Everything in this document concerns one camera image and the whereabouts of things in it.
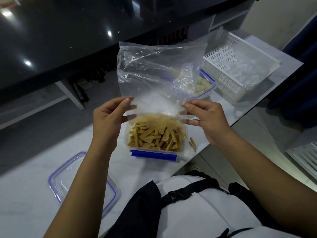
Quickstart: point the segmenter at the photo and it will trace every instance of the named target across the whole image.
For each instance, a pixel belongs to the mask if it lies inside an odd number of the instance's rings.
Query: white perforated basket
[[[208,41],[202,69],[216,81],[217,88],[222,90],[234,102],[238,102],[248,91],[270,76],[281,65],[280,61],[224,30],[222,27],[196,40],[196,42],[201,41]],[[219,63],[219,61],[236,61],[238,52],[241,55],[252,58],[257,65],[260,64],[262,70],[267,70],[267,75],[261,77],[255,84],[242,84],[229,75],[226,72],[226,65]]]

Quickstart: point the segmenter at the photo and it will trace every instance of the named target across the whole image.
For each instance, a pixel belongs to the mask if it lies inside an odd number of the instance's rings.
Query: white countertop
[[[254,36],[245,35],[242,31],[235,34],[281,60],[282,66],[245,97],[245,101],[230,104],[217,92],[212,92],[211,99],[222,104],[230,125],[238,121],[302,65],[298,60]],[[131,157],[128,150],[123,147],[124,128],[125,124],[121,127],[118,146],[111,156],[109,165],[109,176],[121,189],[122,195],[103,218],[100,234],[114,224],[130,197],[148,180],[159,181],[170,177],[208,145],[201,128],[188,126],[188,136],[193,137],[198,147],[196,153],[189,147],[184,158],[178,162],[135,158]],[[28,238],[44,235],[59,208],[47,180],[65,161],[76,153],[88,149],[92,135],[93,127],[90,125],[0,176],[1,237]]]

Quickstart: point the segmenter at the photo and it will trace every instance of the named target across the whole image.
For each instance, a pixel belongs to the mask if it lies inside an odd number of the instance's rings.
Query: fingernail
[[[128,103],[128,104],[131,103],[131,99],[129,99],[129,98],[126,98],[124,101],[125,101],[126,103]]]

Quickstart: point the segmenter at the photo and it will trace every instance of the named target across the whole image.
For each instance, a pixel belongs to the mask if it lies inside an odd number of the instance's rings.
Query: forearm
[[[91,144],[45,238],[98,236],[110,156]]]
[[[284,172],[234,132],[217,141],[236,172],[267,212],[300,235],[315,237],[317,193]]]

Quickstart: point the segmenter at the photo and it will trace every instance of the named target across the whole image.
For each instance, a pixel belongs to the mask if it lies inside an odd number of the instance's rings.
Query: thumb
[[[183,105],[188,112],[190,112],[192,115],[195,115],[200,120],[204,119],[205,110],[191,104],[191,103],[185,103]]]
[[[121,117],[124,115],[126,111],[128,111],[130,108],[131,99],[126,98],[124,99],[117,107],[116,109],[111,113],[111,116],[113,116],[116,120],[121,121]]]

